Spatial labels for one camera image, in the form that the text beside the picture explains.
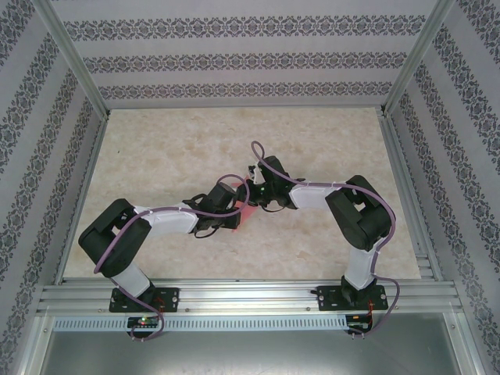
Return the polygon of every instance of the marble floor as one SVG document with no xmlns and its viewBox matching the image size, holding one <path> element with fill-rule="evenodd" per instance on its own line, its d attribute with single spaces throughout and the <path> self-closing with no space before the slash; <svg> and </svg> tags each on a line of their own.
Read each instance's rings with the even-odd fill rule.
<svg viewBox="0 0 500 375">
<path fill-rule="evenodd" d="M 246 174 L 252 140 L 292 177 L 362 174 L 398 218 L 377 273 L 420 278 L 375 110 L 298 107 L 113 110 L 65 277 L 94 276 L 77 238 L 112 201 L 155 207 L 208 193 L 218 177 Z M 327 279 L 342 276 L 348 249 L 330 212 L 258 210 L 235 232 L 146 239 L 135 261 L 149 277 Z"/>
</svg>

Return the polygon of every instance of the purple cable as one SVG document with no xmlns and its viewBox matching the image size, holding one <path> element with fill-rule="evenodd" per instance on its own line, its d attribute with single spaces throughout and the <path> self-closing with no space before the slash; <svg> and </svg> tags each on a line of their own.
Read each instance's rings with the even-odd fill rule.
<svg viewBox="0 0 500 375">
<path fill-rule="evenodd" d="M 255 145 L 258 145 L 260 147 L 260 150 L 262 151 L 261 155 L 255 149 Z M 394 307 L 396 306 L 396 303 L 398 302 L 399 294 L 401 292 L 401 288 L 399 286 L 399 283 L 395 279 L 391 279 L 390 277 L 380 277 L 380 276 L 377 276 L 375 274 L 375 265 L 377 264 L 377 258 L 378 258 L 378 255 L 380 253 L 380 249 L 383 246 L 385 246 L 391 240 L 391 238 L 394 236 L 394 232 L 396 231 L 396 216 L 394 215 L 394 211 L 392 211 L 391 207 L 385 202 L 385 200 L 382 199 L 382 197 L 380 197 L 379 195 L 373 193 L 370 190 L 365 189 L 364 187 L 359 187 L 359 186 L 350 185 L 350 184 L 340 184 L 340 183 L 324 183 L 324 182 L 307 183 L 307 182 L 304 182 L 304 181 L 294 180 L 293 178 L 290 178 L 289 176 L 287 176 L 285 174 L 282 174 L 281 172 L 275 170 L 272 166 L 270 166 L 269 164 L 267 164 L 267 162 L 264 160 L 264 155 L 266 154 L 266 152 L 264 150 L 264 146 L 262 146 L 262 144 L 260 142 L 258 142 L 258 141 L 252 141 L 252 151 L 255 154 L 255 156 L 257 157 L 257 159 L 268 170 L 272 171 L 273 173 L 275 173 L 276 175 L 280 176 L 281 178 L 284 178 L 287 181 L 290 181 L 290 182 L 292 182 L 294 184 L 302 185 L 302 186 L 317 186 L 317 187 L 321 187 L 321 188 L 348 188 L 348 189 L 356 190 L 356 191 L 359 191 L 359 192 L 361 192 L 363 194 L 369 195 L 372 198 L 375 198 L 385 208 L 385 210 L 387 211 L 389 217 L 391 218 L 391 229 L 389 230 L 389 235 L 380 243 L 380 245 L 375 250 L 375 255 L 373 256 L 372 264 L 370 266 L 370 272 L 371 272 L 372 276 L 375 277 L 378 280 L 381 280 L 381 281 L 390 281 L 390 282 L 394 283 L 394 285 L 396 286 L 396 296 L 395 296 L 394 301 L 392 302 L 391 306 L 389 307 L 389 309 L 385 313 L 385 315 L 378 322 L 378 324 L 374 328 L 372 328 L 369 332 L 363 334 L 363 333 L 361 333 L 361 331 L 358 331 L 356 329 L 352 329 L 354 331 L 358 331 L 359 332 L 359 334 L 356 335 L 356 337 L 358 337 L 358 338 L 364 338 L 365 336 L 369 336 L 373 332 L 376 332 L 380 328 L 380 326 L 384 322 L 386 322 L 387 319 L 388 319 L 388 317 L 391 315 L 392 310 L 394 309 Z"/>
<path fill-rule="evenodd" d="M 229 213 L 210 213 L 210 212 L 198 211 L 197 209 L 184 209 L 184 208 L 180 208 L 180 207 L 172 207 L 172 206 L 170 206 L 170 207 L 158 207 L 158 208 L 155 208 L 155 209 L 150 209 L 148 211 L 140 212 L 136 216 L 132 217 L 132 219 L 130 219 L 123 226 L 123 228 L 121 229 L 121 231 L 111 241 L 111 243 L 109 244 L 108 248 L 104 251 L 104 253 L 102 254 L 102 257 L 97 262 L 97 265 L 94 268 L 94 273 L 98 273 L 99 272 L 99 270 L 102 267 L 102 264 L 107 260 L 107 258 L 109 257 L 109 254 L 111 254 L 111 252 L 113 251 L 113 248 L 115 247 L 116 243 L 121 239 L 121 237 L 125 234 L 125 232 L 128 230 L 128 228 L 130 228 L 130 226 L 136 220 L 139 220 L 141 217 L 143 217 L 145 215 L 149 215 L 150 213 L 158 213 L 158 212 L 161 212 L 161 211 L 181 211 L 181 212 L 184 212 L 184 213 L 196 213 L 196 214 L 199 214 L 199 215 L 211 216 L 211 217 L 229 217 L 229 216 L 233 216 L 233 215 L 236 215 L 236 214 L 240 213 L 246 207 L 246 205 L 248 204 L 248 200 L 250 199 L 250 189 L 248 188 L 247 181 L 244 180 L 243 178 L 239 177 L 236 174 L 226 174 L 226 175 L 222 176 L 219 180 L 217 180 L 217 183 L 219 183 L 220 181 L 222 181 L 222 180 L 224 180 L 225 178 L 228 178 L 228 177 L 237 178 L 239 181 L 241 181 L 243 183 L 243 185 L 245 186 L 245 190 L 246 190 L 245 201 L 243 202 L 243 204 L 241 205 L 241 207 L 239 207 L 236 211 L 229 212 Z M 157 309 L 155 309 L 154 307 L 152 307 L 152 306 L 148 305 L 147 303 L 141 301 L 139 298 L 136 298 L 133 295 L 131 295 L 128 291 L 126 291 L 121 286 L 119 286 L 113 279 L 111 279 L 111 281 L 129 299 L 131 299 L 132 301 L 138 303 L 139 305 L 144 306 L 146 309 L 152 311 L 162 321 L 162 326 L 156 332 L 154 332 L 153 334 L 150 334 L 147 337 L 143 337 L 143 338 L 135 337 L 134 336 L 134 330 L 135 330 L 136 327 L 132 327 L 132 330 L 130 331 L 130 336 L 132 337 L 132 340 L 133 341 L 144 342 L 144 341 L 152 340 L 153 338 L 158 337 L 163 332 L 163 330 L 165 329 L 165 319 L 163 318 L 163 314 L 160 311 L 158 311 Z"/>
</svg>

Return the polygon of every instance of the purple wire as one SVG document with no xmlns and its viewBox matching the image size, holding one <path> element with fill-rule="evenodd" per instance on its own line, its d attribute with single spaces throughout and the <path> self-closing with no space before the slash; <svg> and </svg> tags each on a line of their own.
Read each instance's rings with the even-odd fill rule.
<svg viewBox="0 0 500 375">
<path fill-rule="evenodd" d="M 259 146 L 259 148 L 260 148 L 260 150 L 262 152 L 261 155 L 255 149 L 255 145 Z M 275 170 L 272 166 L 270 166 L 269 164 L 267 164 L 267 162 L 264 160 L 264 155 L 266 154 L 266 152 L 264 150 L 264 146 L 262 146 L 262 144 L 260 142 L 258 142 L 258 141 L 252 141 L 252 151 L 255 154 L 255 156 L 257 157 L 257 159 L 268 170 L 272 171 L 273 173 L 275 173 L 276 175 L 280 176 L 281 178 L 284 178 L 287 181 L 290 181 L 290 182 L 292 182 L 294 184 L 302 185 L 302 186 L 317 186 L 317 187 L 321 187 L 321 188 L 348 188 L 348 189 L 356 190 L 356 191 L 359 191 L 359 192 L 361 192 L 363 194 L 369 195 L 372 198 L 375 198 L 385 208 L 385 210 L 387 211 L 389 217 L 391 218 L 391 229 L 389 230 L 389 234 L 387 235 L 387 237 L 378 245 L 377 249 L 375 250 L 375 254 L 373 256 L 372 264 L 370 266 L 370 272 L 371 272 L 372 276 L 375 277 L 378 280 L 381 280 L 381 281 L 390 281 L 390 282 L 394 283 L 394 285 L 396 286 L 396 296 L 395 296 L 394 301 L 392 302 L 391 306 L 389 307 L 389 309 L 385 313 L 385 315 L 382 317 L 382 319 L 380 319 L 380 321 L 378 322 L 378 324 L 374 328 L 372 328 L 370 331 L 368 331 L 365 334 L 361 333 L 361 331 L 358 331 L 356 329 L 352 329 L 352 330 L 358 331 L 360 333 L 360 334 L 355 335 L 358 338 L 364 338 L 365 336 L 369 336 L 373 332 L 376 332 L 380 328 L 380 326 L 382 324 L 384 324 L 384 322 L 386 322 L 387 319 L 388 319 L 388 317 L 391 315 L 392 310 L 394 309 L 394 307 L 396 306 L 396 303 L 399 300 L 399 295 L 400 295 L 400 292 L 401 292 L 401 287 L 399 286 L 399 283 L 395 279 L 391 279 L 390 277 L 380 277 L 380 276 L 377 276 L 375 274 L 375 265 L 377 264 L 377 259 L 378 259 L 378 255 L 380 253 L 380 249 L 382 247 L 384 247 L 391 240 L 391 238 L 394 236 L 394 232 L 396 231 L 396 216 L 394 214 L 394 211 L 392 211 L 392 209 L 389 206 L 389 204 L 387 204 L 385 202 L 385 200 L 382 199 L 382 197 L 380 197 L 379 195 L 373 193 L 370 190 L 365 189 L 364 187 L 359 187 L 359 186 L 350 185 L 350 184 L 340 184 L 340 183 L 324 183 L 324 182 L 308 183 L 308 182 L 304 182 L 304 181 L 294 180 L 293 178 L 290 178 L 289 176 L 287 176 L 285 174 L 282 174 L 280 171 Z"/>
<path fill-rule="evenodd" d="M 111 252 L 113 251 L 113 248 L 115 247 L 116 243 L 121 239 L 121 237 L 125 234 L 125 232 L 128 230 L 128 228 L 130 228 L 130 226 L 136 220 L 139 220 L 141 217 L 143 217 L 145 215 L 149 215 L 150 213 L 158 213 L 158 212 L 162 212 L 162 211 L 181 211 L 181 212 L 184 212 L 184 213 L 196 213 L 196 214 L 199 214 L 199 215 L 211 216 L 211 217 L 229 217 L 229 216 L 237 215 L 238 213 L 240 213 L 246 207 L 246 205 L 248 204 L 248 200 L 250 199 L 250 189 L 248 187 L 248 184 L 247 184 L 246 180 L 244 180 L 243 178 L 239 177 L 237 174 L 232 174 L 232 173 L 226 174 L 226 175 L 222 176 L 219 180 L 217 180 L 217 183 L 219 183 L 220 181 L 222 181 L 222 180 L 224 180 L 225 178 L 228 178 L 228 177 L 234 177 L 234 178 L 239 179 L 239 181 L 241 181 L 243 183 L 243 185 L 245 186 L 245 190 L 246 190 L 245 201 L 243 202 L 243 204 L 236 211 L 229 212 L 229 213 L 210 213 L 210 212 L 198 211 L 197 209 L 184 209 L 184 208 L 180 208 L 180 207 L 169 206 L 169 207 L 157 207 L 155 209 L 150 209 L 148 211 L 140 212 L 136 216 L 132 217 L 132 219 L 130 219 L 123 226 L 123 228 L 121 229 L 121 231 L 111 241 L 111 243 L 109 244 L 108 248 L 104 251 L 104 253 L 102 254 L 102 257 L 97 262 L 97 265 L 94 268 L 94 273 L 98 273 L 99 272 L 99 270 L 102 267 L 102 264 L 107 260 L 107 258 L 109 257 L 109 254 L 111 254 Z M 152 311 L 153 313 L 155 313 L 158 316 L 158 318 L 161 320 L 161 322 L 162 322 L 162 326 L 156 332 L 154 332 L 153 334 L 150 334 L 147 337 L 143 337 L 143 338 L 139 338 L 139 337 L 134 336 L 134 331 L 135 331 L 136 327 L 132 327 L 132 330 L 130 331 L 130 336 L 132 337 L 132 340 L 133 341 L 144 342 L 144 341 L 152 340 L 153 338 L 158 337 L 163 332 L 163 330 L 165 329 L 165 319 L 163 318 L 163 314 L 160 311 L 158 311 L 157 309 L 155 309 L 153 306 L 148 305 L 147 303 L 141 301 L 139 298 L 136 298 L 133 295 L 131 295 L 128 291 L 126 291 L 121 286 L 119 286 L 113 279 L 111 279 L 111 281 L 118 287 L 118 289 L 124 295 L 126 295 L 132 301 L 138 303 L 139 305 L 144 306 L 146 309 L 148 309 L 148 310 Z"/>
</svg>

